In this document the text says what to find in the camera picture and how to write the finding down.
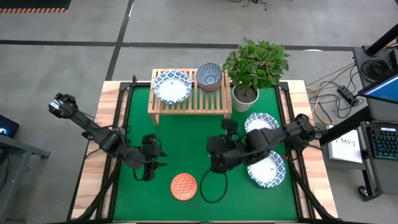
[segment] orange ball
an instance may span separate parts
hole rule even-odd
[[[170,188],[175,198],[189,200],[197,192],[198,184],[191,174],[182,173],[173,178]]]

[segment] power strip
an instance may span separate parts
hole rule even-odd
[[[359,103],[359,100],[354,97],[353,93],[347,89],[345,86],[340,86],[337,89],[337,92],[350,104],[356,106]]]

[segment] white label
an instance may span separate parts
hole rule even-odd
[[[54,101],[51,101],[50,105],[53,106],[53,107],[54,107],[55,109],[57,109],[57,110],[60,109],[60,106],[59,106],[56,102],[54,102]]]
[[[381,131],[396,131],[395,128],[381,128]]]

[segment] plate on dish rack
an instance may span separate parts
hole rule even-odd
[[[171,105],[188,98],[192,89],[192,81],[181,71],[169,70],[156,77],[153,89],[159,100]]]
[[[278,121],[267,113],[252,113],[244,123],[248,133],[253,129],[279,128]],[[260,187],[272,188],[279,185],[286,175],[285,164],[281,156],[271,151],[265,159],[248,166],[248,174]]]

